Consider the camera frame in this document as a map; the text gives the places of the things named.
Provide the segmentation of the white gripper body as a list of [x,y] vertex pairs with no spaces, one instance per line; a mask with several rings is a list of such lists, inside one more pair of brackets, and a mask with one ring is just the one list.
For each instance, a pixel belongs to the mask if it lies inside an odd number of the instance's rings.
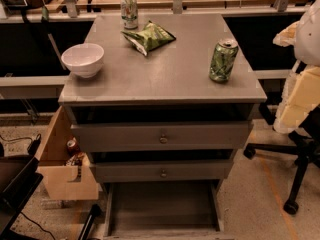
[[273,128],[287,134],[296,130],[320,104],[320,67],[307,65],[301,73],[291,71],[286,79]]

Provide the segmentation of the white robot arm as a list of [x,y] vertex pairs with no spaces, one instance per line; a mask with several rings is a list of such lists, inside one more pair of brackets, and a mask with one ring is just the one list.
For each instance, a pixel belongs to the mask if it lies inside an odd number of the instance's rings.
[[289,73],[273,128],[279,133],[297,129],[320,104],[320,0],[299,21],[278,33],[273,43],[294,47],[296,63]]

